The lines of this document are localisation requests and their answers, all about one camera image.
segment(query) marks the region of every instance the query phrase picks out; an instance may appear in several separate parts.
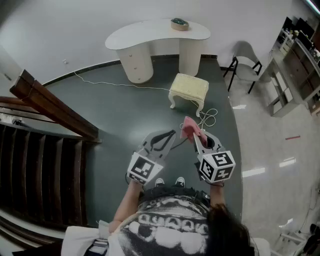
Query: glossy tile floor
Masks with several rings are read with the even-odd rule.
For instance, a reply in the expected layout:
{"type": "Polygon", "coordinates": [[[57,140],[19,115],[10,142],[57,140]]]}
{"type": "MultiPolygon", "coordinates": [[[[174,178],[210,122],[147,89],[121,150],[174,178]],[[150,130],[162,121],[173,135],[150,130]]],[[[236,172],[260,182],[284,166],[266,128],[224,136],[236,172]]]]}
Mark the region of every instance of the glossy tile floor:
{"type": "MultiPolygon", "coordinates": [[[[225,77],[227,86],[231,75],[225,77]]],[[[250,85],[235,76],[229,93],[241,148],[242,222],[252,237],[264,238],[273,247],[279,226],[293,219],[291,230],[303,226],[301,232],[309,233],[319,215],[320,116],[299,105],[283,118],[271,117],[265,84],[256,84],[248,94],[250,85]],[[300,138],[285,140],[294,136],[300,138]],[[309,208],[314,209],[306,218],[309,208]]]]}

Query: marker cube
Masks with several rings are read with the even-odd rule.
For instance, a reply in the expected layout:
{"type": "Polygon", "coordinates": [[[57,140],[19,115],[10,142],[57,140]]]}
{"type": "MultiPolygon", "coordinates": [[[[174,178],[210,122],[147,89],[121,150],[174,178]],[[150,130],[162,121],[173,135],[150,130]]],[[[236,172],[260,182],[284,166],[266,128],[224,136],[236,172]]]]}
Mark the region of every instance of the marker cube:
{"type": "Polygon", "coordinates": [[[236,162],[230,151],[204,154],[200,163],[200,173],[210,182],[230,179],[236,162]]]}

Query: yellow stool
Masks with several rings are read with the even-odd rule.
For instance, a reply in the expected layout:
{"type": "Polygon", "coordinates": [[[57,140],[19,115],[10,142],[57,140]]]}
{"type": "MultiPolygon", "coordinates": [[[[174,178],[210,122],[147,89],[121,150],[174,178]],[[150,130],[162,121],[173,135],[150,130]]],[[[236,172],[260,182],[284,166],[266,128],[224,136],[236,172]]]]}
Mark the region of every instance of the yellow stool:
{"type": "Polygon", "coordinates": [[[180,96],[186,100],[195,101],[199,104],[195,115],[200,117],[199,113],[204,108],[208,89],[208,81],[191,75],[178,73],[171,85],[168,96],[172,104],[170,108],[173,109],[176,105],[174,96],[180,96]]]}

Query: staircase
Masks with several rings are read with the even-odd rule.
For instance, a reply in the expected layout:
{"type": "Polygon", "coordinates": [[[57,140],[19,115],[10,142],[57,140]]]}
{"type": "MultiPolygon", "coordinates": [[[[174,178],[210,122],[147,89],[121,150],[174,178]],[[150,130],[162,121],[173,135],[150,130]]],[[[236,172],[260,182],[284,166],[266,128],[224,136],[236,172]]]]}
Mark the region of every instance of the staircase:
{"type": "Polygon", "coordinates": [[[45,226],[86,226],[89,140],[0,122],[0,208],[45,226]]]}

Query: pink cloth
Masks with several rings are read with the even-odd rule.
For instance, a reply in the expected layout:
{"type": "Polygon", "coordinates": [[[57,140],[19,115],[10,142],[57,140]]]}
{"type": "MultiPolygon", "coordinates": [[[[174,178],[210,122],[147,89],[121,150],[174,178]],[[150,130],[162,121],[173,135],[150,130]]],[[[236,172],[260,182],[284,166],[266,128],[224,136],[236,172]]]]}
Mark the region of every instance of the pink cloth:
{"type": "Polygon", "coordinates": [[[199,136],[200,141],[206,147],[207,146],[207,136],[202,132],[197,123],[190,117],[186,116],[184,118],[183,126],[181,129],[180,138],[188,138],[190,142],[194,141],[194,133],[199,136]]]}

